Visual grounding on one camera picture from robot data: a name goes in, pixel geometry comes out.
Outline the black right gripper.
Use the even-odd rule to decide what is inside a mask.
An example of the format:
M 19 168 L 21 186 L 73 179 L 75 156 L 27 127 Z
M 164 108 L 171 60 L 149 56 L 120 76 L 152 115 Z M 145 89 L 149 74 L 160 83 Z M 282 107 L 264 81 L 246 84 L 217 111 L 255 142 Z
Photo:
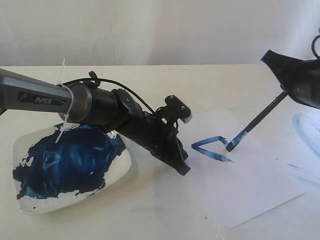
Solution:
M 301 60 L 268 50 L 260 59 L 280 87 L 301 105 L 320 109 L 320 59 Z

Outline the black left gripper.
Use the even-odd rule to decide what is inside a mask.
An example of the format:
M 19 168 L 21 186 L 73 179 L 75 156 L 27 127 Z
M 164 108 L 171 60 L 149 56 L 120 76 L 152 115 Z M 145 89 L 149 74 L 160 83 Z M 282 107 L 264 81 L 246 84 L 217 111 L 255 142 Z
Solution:
M 109 129 L 115 130 L 139 146 L 148 150 L 156 159 L 185 176 L 191 167 L 186 163 L 189 157 L 178 139 L 178 123 L 165 106 L 154 113 L 148 113 L 124 89 L 114 89 L 112 99 L 116 112 L 109 122 Z

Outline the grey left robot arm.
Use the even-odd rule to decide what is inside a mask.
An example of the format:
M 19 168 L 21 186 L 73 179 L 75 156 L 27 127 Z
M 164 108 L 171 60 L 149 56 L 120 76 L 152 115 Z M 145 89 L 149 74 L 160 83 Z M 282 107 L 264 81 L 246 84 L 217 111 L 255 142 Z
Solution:
M 57 113 L 68 123 L 88 124 L 116 131 L 173 168 L 188 158 L 178 139 L 178 121 L 187 123 L 191 109 L 175 95 L 152 109 L 137 93 L 117 82 L 113 90 L 91 71 L 87 78 L 51 84 L 9 70 L 0 71 L 0 110 Z

